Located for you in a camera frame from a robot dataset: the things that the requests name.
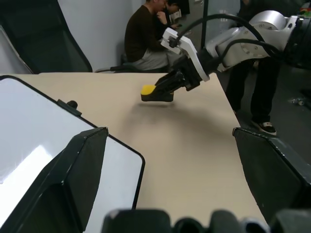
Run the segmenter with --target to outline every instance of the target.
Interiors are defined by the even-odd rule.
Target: person
[[[178,29],[178,24],[172,24],[170,15],[179,11],[179,5],[176,0],[168,0],[165,2],[163,13],[165,14],[167,24],[163,24],[158,15],[154,16],[155,37],[157,40],[162,39],[165,30],[170,27],[174,30]]]
[[[295,15],[299,10],[299,0],[242,0],[238,16],[250,21],[252,17],[266,10],[276,10],[284,16]],[[254,60],[246,60],[234,66],[226,89],[226,96],[235,113],[241,108],[244,95],[244,83]],[[276,135],[276,129],[270,122],[272,100],[276,92],[280,63],[270,57],[259,59],[255,90],[251,99],[252,124],[261,132]]]
[[[146,0],[129,19],[125,32],[125,53],[129,64],[140,70],[172,66],[180,55],[161,45],[156,39],[153,16],[167,24],[165,0]]]

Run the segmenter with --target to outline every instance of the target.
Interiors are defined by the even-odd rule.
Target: sneaker
[[[252,121],[252,124],[256,126],[259,131],[276,136],[276,129],[273,127],[271,122],[256,123]]]

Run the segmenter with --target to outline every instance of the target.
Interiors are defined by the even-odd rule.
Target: gray pants
[[[166,66],[171,67],[173,63],[180,57],[181,55],[176,54],[170,50],[153,52],[147,49],[144,56],[140,60],[132,62],[130,65],[139,70],[159,69]]]

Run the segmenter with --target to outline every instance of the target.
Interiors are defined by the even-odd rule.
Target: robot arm
[[[267,44],[278,49],[281,56],[277,59],[294,67],[311,68],[311,55],[308,53],[311,51],[311,19],[297,16],[287,18],[276,11],[265,11],[253,17],[249,23]],[[183,56],[175,62],[171,73],[154,86],[143,88],[143,101],[170,102],[175,90],[185,87],[190,91],[199,86],[201,81],[208,81],[209,74],[216,70],[223,72],[242,61],[269,56],[267,49],[245,27],[227,30],[209,41],[200,52],[184,36],[178,46],[172,48],[170,41],[177,36],[176,31],[168,28],[161,44]]]

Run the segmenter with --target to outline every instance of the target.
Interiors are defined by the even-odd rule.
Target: whiteboard
[[[0,228],[45,165],[93,128],[18,79],[0,80]],[[143,167],[141,155],[107,138],[87,233],[100,233],[111,210],[132,208]]]

